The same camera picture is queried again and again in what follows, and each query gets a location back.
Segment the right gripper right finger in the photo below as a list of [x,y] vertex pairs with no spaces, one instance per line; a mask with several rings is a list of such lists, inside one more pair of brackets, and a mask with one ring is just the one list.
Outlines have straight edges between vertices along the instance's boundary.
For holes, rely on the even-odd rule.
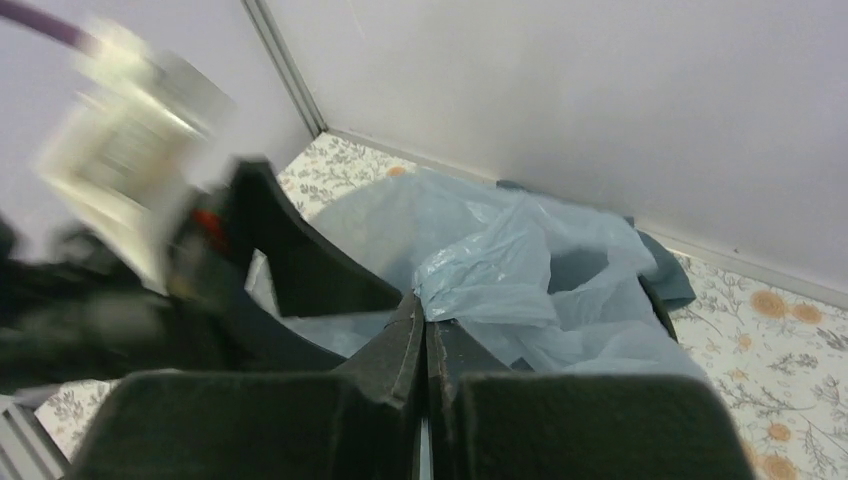
[[686,377],[506,367],[460,326],[425,328],[437,479],[750,479],[718,396]]

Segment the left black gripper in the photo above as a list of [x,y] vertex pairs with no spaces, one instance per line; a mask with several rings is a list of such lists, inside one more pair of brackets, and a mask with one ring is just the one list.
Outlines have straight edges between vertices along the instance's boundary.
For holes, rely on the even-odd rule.
[[[291,358],[247,350],[208,315],[147,290],[86,228],[70,231],[82,256],[56,263],[14,258],[18,235],[1,223],[1,392],[145,370],[329,370],[342,357],[293,332]],[[225,245],[234,260],[265,256],[284,317],[394,309],[398,289],[313,228],[266,160],[241,159],[225,192]]]

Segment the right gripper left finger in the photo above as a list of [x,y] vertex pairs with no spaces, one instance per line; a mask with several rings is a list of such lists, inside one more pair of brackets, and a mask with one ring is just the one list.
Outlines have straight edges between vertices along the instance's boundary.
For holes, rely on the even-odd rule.
[[315,373],[140,373],[102,404],[71,479],[414,479],[424,321],[386,327]]

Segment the light blue plastic trash bag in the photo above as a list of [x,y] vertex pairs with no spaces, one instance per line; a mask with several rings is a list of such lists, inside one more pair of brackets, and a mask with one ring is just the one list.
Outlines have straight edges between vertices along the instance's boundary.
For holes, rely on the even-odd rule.
[[311,219],[425,319],[456,321],[540,373],[707,376],[653,311],[657,267],[623,218],[429,170],[343,195]]

